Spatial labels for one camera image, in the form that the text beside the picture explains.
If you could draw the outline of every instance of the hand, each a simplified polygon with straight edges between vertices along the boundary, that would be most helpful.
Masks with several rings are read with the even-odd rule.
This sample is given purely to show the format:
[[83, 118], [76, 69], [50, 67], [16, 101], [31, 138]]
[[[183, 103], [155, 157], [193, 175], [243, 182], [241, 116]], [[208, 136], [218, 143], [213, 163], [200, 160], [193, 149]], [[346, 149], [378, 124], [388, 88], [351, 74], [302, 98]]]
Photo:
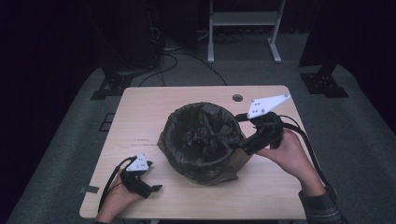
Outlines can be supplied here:
[[96, 216], [95, 221], [111, 223], [117, 215], [125, 210], [125, 208], [143, 198], [136, 193], [131, 193], [123, 184], [121, 184], [120, 172], [121, 170], [111, 184], [109, 193], [107, 194], [105, 202]]
[[283, 130], [283, 138], [279, 148], [263, 148], [256, 154], [274, 161], [285, 172], [295, 176], [302, 185], [304, 195], [316, 196], [326, 192], [318, 178], [318, 173], [306, 157], [300, 139], [293, 131]]

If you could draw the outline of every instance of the trash bag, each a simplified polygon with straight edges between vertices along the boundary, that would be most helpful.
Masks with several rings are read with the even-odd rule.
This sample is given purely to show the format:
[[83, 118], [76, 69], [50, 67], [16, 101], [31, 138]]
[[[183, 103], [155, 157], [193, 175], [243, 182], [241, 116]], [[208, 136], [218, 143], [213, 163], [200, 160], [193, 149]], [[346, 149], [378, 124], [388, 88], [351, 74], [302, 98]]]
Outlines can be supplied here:
[[199, 184], [216, 185], [238, 179], [236, 173], [251, 157], [238, 147], [244, 139], [228, 110], [195, 103], [169, 116], [157, 145], [178, 173]]

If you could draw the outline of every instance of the person's right hand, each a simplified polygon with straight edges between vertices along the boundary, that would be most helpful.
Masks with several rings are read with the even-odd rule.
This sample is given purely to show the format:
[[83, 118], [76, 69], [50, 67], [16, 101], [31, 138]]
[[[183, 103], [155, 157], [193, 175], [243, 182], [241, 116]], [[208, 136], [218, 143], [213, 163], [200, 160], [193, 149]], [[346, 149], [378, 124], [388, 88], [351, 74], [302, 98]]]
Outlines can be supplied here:
[[283, 129], [283, 138], [277, 149], [263, 148], [256, 154], [277, 163], [285, 172], [295, 176], [302, 185], [307, 196], [325, 193], [318, 173], [307, 158], [297, 134], [289, 129]]

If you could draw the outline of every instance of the dark background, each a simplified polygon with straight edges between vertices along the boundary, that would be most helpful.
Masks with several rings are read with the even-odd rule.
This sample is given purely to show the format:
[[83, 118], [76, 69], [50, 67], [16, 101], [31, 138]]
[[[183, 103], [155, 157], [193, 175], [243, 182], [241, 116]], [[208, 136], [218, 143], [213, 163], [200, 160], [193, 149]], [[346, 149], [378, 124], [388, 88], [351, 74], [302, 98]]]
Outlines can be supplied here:
[[[319, 7], [320, 2], [326, 7]], [[219, 0], [216, 7], [229, 10], [234, 3], [239, 1]], [[79, 88], [101, 66], [98, 49], [103, 41], [84, 1], [2, 0], [0, 4], [0, 222], [4, 223]], [[249, 10], [258, 2], [245, 4], [236, 8]], [[281, 26], [282, 32], [311, 32], [304, 66], [323, 63], [329, 49], [335, 48], [333, 55], [356, 77], [393, 131], [394, 11], [392, 1], [289, 1]], [[205, 26], [207, 14], [198, 10], [196, 15], [197, 27]]]

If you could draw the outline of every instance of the white metal stand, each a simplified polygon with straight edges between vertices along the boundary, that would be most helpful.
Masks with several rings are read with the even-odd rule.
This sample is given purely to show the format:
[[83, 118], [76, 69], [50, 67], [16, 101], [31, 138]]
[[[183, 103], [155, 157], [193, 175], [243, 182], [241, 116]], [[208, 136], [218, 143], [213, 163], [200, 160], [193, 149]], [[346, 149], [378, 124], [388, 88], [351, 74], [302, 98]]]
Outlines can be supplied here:
[[210, 0], [209, 14], [209, 43], [207, 45], [207, 61], [215, 61], [213, 46], [213, 27], [214, 26], [243, 26], [243, 25], [274, 25], [272, 37], [268, 38], [268, 44], [273, 54], [275, 63], [282, 63], [279, 52], [276, 48], [276, 36], [282, 20], [283, 9], [286, 0], [281, 0], [278, 11], [268, 12], [214, 12], [213, 0]]

